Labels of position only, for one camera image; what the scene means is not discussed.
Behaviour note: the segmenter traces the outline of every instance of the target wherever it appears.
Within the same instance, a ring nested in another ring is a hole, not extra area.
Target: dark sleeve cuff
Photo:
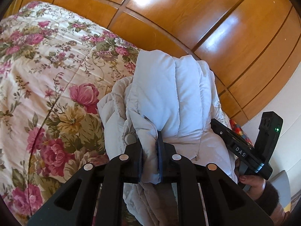
[[[266,181],[262,196],[255,202],[270,216],[279,203],[278,191],[269,181]]]

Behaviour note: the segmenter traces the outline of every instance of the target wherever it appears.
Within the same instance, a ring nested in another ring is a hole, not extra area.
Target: white wall
[[[262,112],[274,111],[283,126],[270,164],[272,176],[282,170],[288,174],[293,196],[301,190],[301,64],[276,97],[242,129],[255,142]]]

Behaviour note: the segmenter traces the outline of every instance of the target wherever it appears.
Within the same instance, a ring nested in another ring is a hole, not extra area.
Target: colorful fabric
[[[134,73],[138,53],[49,3],[1,21],[0,194],[22,225],[85,163],[109,161],[96,105]]]
[[[241,126],[238,125],[234,120],[230,119],[230,125],[232,130],[239,136],[241,136],[244,140],[246,140],[250,145],[254,146],[252,141],[248,138],[246,133],[242,130]]]

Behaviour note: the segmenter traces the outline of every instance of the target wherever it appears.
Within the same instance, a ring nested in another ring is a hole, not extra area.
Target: black handheld device
[[[259,125],[259,133],[254,147],[225,125],[211,120],[211,128],[225,142],[228,150],[240,159],[240,175],[258,175],[268,180],[273,172],[269,164],[275,150],[283,119],[275,112],[264,112]],[[238,185],[244,190],[249,188],[242,183]]]

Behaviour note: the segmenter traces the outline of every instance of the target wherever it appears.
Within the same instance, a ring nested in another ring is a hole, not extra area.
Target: floral bedspread
[[[108,162],[96,104],[138,52],[45,2],[0,22],[0,193],[22,225],[85,163]]]

